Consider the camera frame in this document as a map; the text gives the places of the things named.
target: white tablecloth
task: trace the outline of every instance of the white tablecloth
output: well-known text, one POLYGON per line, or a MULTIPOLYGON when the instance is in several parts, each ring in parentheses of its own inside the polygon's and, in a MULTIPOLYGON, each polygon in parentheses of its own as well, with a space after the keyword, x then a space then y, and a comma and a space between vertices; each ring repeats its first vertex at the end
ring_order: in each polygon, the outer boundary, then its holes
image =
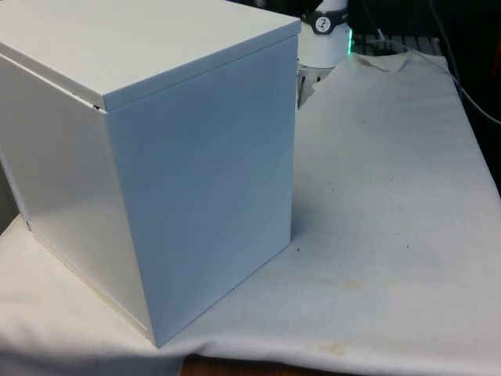
POLYGON ((0 237, 0 374, 175 374, 194 352, 501 374, 501 205, 447 75, 344 60, 298 112, 294 184, 292 244, 161 349, 18 218, 0 237))

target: logo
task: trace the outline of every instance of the logo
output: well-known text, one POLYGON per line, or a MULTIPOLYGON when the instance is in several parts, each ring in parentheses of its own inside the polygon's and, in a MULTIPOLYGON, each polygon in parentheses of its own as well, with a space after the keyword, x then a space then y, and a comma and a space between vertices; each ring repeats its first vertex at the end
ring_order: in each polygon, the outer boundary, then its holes
POLYGON ((325 33, 330 29, 330 20, 327 17, 319 17, 315 22, 316 30, 325 33))

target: white metal cabinet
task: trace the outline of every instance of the white metal cabinet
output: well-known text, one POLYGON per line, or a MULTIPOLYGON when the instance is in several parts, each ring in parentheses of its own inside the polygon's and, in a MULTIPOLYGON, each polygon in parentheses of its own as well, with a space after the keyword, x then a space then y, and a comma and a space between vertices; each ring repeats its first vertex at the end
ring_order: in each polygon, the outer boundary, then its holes
POLYGON ((297 20, 0 3, 0 157, 34 234, 161 345, 290 240, 297 20))

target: box top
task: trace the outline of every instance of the box top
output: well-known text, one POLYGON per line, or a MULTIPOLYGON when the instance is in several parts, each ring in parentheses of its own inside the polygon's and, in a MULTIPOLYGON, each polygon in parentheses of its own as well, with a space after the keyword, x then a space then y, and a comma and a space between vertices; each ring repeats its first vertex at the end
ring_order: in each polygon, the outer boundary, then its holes
POLYGON ((0 0, 0 54, 104 110, 300 29, 224 0, 0 0))

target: wooden table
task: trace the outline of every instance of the wooden table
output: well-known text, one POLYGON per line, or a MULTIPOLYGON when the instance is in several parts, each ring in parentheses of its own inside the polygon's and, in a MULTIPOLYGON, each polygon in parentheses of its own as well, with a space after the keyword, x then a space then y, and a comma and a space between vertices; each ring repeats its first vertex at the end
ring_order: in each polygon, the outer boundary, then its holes
POLYGON ((281 363, 250 362, 187 356, 180 376, 349 376, 287 366, 281 363))

